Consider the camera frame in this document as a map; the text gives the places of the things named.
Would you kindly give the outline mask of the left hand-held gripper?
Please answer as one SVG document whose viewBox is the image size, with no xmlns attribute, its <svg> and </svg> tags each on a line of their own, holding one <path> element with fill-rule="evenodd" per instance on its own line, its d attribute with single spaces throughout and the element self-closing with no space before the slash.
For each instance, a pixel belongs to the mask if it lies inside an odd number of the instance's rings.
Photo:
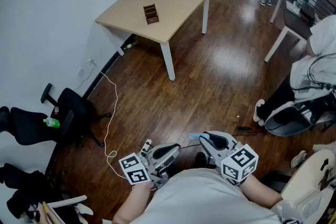
<svg viewBox="0 0 336 224">
<path fill-rule="evenodd" d="M 151 140 L 146 140 L 138 153 L 120 159 L 119 164 L 130 185 L 153 183 L 160 189 L 169 181 L 167 168 L 180 152 L 181 146 L 177 143 L 153 146 Z"/>
</svg>

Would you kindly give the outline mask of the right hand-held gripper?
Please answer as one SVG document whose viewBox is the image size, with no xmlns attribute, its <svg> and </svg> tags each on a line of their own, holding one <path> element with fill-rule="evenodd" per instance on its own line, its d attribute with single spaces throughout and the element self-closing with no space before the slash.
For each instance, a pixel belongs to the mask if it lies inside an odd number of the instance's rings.
<svg viewBox="0 0 336 224">
<path fill-rule="evenodd" d="M 205 152 L 219 167 L 222 177 L 232 185 L 242 184 L 256 170 L 257 153 L 249 145 L 237 142 L 232 135 L 207 131 L 199 139 Z"/>
</svg>

